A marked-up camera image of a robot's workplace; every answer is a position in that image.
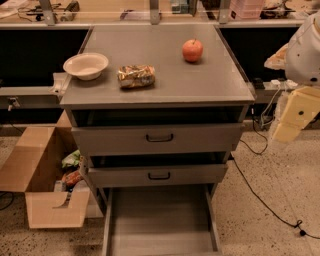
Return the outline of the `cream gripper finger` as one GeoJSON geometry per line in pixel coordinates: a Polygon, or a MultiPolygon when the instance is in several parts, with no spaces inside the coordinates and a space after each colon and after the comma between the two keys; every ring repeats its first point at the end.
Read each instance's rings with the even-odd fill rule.
{"type": "Polygon", "coordinates": [[[264,67],[272,70],[284,70],[288,45],[283,45],[276,53],[264,62],[264,67]]]}
{"type": "Polygon", "coordinates": [[[287,123],[279,123],[272,135],[272,139],[278,142],[287,143],[296,139],[301,132],[297,126],[287,123]]]}

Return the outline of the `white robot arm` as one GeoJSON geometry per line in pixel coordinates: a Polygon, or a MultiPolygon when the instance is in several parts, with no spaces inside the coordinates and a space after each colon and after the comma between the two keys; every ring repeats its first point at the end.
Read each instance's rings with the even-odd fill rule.
{"type": "Polygon", "coordinates": [[[285,104],[277,103],[280,116],[271,135],[274,141],[288,143],[320,113],[320,11],[307,17],[264,66],[284,70],[286,78],[298,84],[285,104]]]}

